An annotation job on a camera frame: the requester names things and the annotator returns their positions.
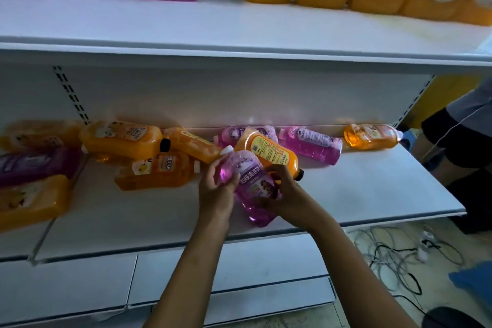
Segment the shorts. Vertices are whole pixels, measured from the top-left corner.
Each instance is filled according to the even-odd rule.
[[[444,108],[422,122],[422,132],[432,144],[444,148],[444,154],[456,166],[482,169],[491,163],[492,138],[457,125],[458,122]],[[437,143],[452,127],[454,128]]]

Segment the bottle cap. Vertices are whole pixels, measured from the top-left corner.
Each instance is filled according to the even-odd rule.
[[[299,180],[301,180],[304,176],[304,170],[302,169],[299,169],[298,172],[297,172],[297,176],[294,178],[294,180],[296,182],[298,182]]]
[[[159,150],[161,152],[169,152],[171,149],[171,141],[169,139],[162,139],[160,141]]]
[[[222,152],[220,152],[220,155],[224,156],[225,154],[229,154],[231,152],[234,152],[234,147],[232,145],[228,145],[222,150]]]

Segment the floor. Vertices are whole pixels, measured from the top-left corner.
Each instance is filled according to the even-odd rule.
[[[422,295],[415,297],[406,289],[400,287],[392,294],[402,294],[414,301],[415,304],[428,311],[437,306],[449,306],[457,308],[480,322],[486,328],[492,328],[492,312],[481,306],[479,302],[471,298],[467,292],[456,288],[449,280],[448,274],[461,268],[469,268],[475,264],[492,260],[492,232],[477,235],[464,235],[458,228],[446,218],[426,221],[403,223],[394,225],[388,229],[395,241],[395,247],[402,249],[413,247],[418,242],[424,225],[432,228],[434,236],[450,243],[457,248],[464,257],[464,266],[457,266],[449,262],[436,249],[429,253],[427,263],[409,265],[408,270],[415,275],[422,288]],[[373,228],[373,232],[379,241],[390,243],[390,235],[384,229]],[[347,230],[352,240],[357,232]],[[357,245],[362,252],[367,250],[369,240],[366,236],[357,237]],[[448,257],[458,260],[458,256],[451,249],[442,248]],[[396,287],[396,278],[391,272],[381,270],[381,279],[391,289]],[[405,299],[397,301],[406,312],[420,326],[423,314]],[[267,318],[249,320],[230,325],[222,325],[223,328],[341,328],[349,327],[347,318],[341,308],[340,302],[307,310],[295,311]]]

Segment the person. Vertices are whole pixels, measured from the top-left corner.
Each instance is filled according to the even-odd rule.
[[[214,182],[222,159],[210,164],[199,186],[198,221],[159,302],[143,328],[203,327],[220,251],[229,229],[239,175]],[[415,328],[416,324],[374,275],[336,220],[290,176],[269,167],[281,182],[279,200],[259,199],[316,242],[351,328]]]
[[[420,163],[444,153],[430,172],[444,186],[492,163],[492,77],[424,120],[410,153]]]

